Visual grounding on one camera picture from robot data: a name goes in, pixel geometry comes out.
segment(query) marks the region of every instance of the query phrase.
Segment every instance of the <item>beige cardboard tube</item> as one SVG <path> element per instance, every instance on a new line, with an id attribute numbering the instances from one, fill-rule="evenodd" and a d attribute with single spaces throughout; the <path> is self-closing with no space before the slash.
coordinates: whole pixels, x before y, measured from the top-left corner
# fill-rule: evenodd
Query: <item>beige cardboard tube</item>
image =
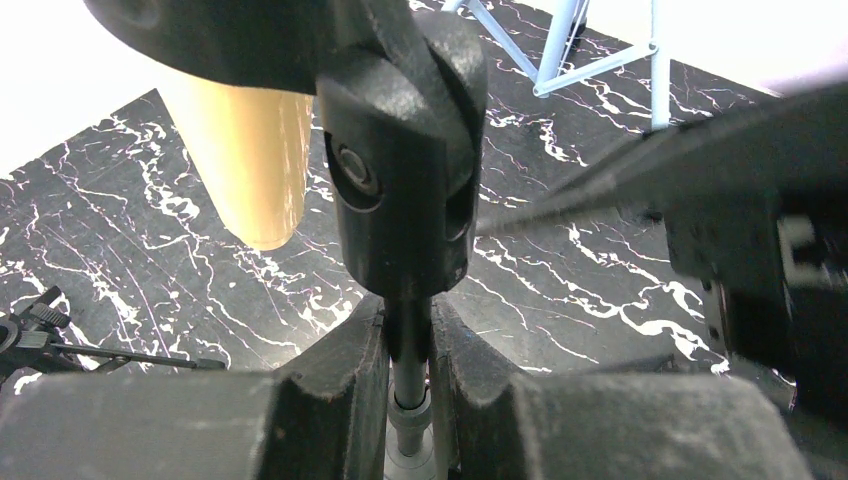
<path id="1" fill-rule="evenodd" d="M 259 250 L 285 244 L 303 216 L 312 97 L 161 68 L 159 93 L 224 225 Z"/>

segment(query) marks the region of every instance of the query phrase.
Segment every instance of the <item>marble tabletop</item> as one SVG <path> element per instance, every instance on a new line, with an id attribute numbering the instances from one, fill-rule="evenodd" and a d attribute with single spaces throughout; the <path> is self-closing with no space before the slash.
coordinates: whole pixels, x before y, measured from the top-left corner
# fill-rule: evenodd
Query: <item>marble tabletop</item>
<path id="1" fill-rule="evenodd" d="M 432 0 L 416 9 L 437 8 Z M 493 13 L 538 62 L 550 16 L 494 1 Z M 535 98 L 532 83 L 482 30 L 490 94 L 481 213 L 526 205 L 650 126 L 647 60 Z M 626 48 L 588 30 L 565 68 Z M 672 65 L 675 121 L 749 105 L 765 94 Z M 315 121 L 313 133 L 320 133 Z M 221 223 L 155 91 L 0 177 L 0 314 L 58 285 L 67 340 L 271 369 L 344 321 L 363 296 L 341 261 L 323 137 L 314 134 L 306 213 L 272 252 Z M 716 372 L 704 342 L 699 283 L 670 268 L 662 226 L 618 217 L 507 238 L 478 238 L 448 295 L 464 321 L 540 373 L 580 371 L 678 351 Z M 172 371 L 133 365 L 121 374 Z M 25 372 L 8 396 L 34 381 Z"/>

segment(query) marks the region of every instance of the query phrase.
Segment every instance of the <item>black metal rod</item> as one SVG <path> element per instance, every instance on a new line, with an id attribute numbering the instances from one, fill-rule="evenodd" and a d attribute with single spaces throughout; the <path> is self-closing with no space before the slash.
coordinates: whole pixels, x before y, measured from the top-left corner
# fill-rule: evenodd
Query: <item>black metal rod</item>
<path id="1" fill-rule="evenodd" d="M 85 367 L 83 367 L 82 365 L 76 364 L 68 360 L 67 358 L 62 358 L 57 355 L 39 357 L 30 366 L 41 373 L 85 371 Z"/>
<path id="2" fill-rule="evenodd" d="M 75 353 L 77 355 L 87 355 L 89 357 L 115 358 L 125 357 L 133 362 L 155 363 L 157 365 L 166 365 L 169 367 L 180 368 L 197 368 L 197 364 L 191 360 L 182 360 L 179 358 L 154 357 L 152 355 L 144 355 L 142 353 L 124 352 L 121 350 L 109 350 L 96 347 L 82 347 L 79 345 L 67 345 L 64 343 L 54 343 L 51 345 L 63 352 Z"/>
<path id="3" fill-rule="evenodd" d="M 386 339 L 392 357 L 395 401 L 405 410 L 424 402 L 430 349 L 430 298 L 386 299 Z"/>
<path id="4" fill-rule="evenodd" d="M 99 367 L 95 368 L 94 371 L 97 373 L 114 372 L 115 370 L 130 363 L 130 361 L 131 360 L 127 357 L 115 357 L 107 362 L 103 362 Z"/>

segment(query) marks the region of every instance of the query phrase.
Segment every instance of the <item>white wall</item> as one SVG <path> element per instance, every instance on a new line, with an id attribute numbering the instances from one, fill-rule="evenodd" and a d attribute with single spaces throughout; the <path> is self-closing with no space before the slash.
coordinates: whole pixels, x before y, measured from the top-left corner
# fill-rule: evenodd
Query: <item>white wall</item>
<path id="1" fill-rule="evenodd" d="M 560 0 L 517 0 L 548 12 Z M 656 0 L 671 56 L 763 90 L 848 75 L 845 0 Z M 588 26 L 630 43 L 650 36 L 650 0 L 590 0 Z"/>
<path id="2" fill-rule="evenodd" d="M 0 1 L 0 174 L 153 88 L 81 0 Z"/>
<path id="3" fill-rule="evenodd" d="M 558 3 L 518 1 L 548 11 Z M 848 58 L 845 0 L 661 1 L 674 58 L 754 87 L 784 90 Z M 631 43 L 648 38 L 649 0 L 590 5 L 592 28 Z M 146 62 L 81 0 L 0 1 L 0 174 L 153 88 Z"/>

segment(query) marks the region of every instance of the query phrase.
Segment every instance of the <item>gray cylindrical part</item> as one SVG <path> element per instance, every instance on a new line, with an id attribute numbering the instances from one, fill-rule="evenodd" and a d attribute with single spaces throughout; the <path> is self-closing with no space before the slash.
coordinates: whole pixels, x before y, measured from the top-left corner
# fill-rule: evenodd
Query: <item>gray cylindrical part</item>
<path id="1" fill-rule="evenodd" d="M 392 384 L 389 393 L 397 395 L 396 385 Z M 397 432 L 397 448 L 403 455 L 416 455 L 423 444 L 424 431 L 430 425 L 430 392 L 424 391 L 424 399 L 414 409 L 405 409 L 389 397 L 389 422 Z"/>

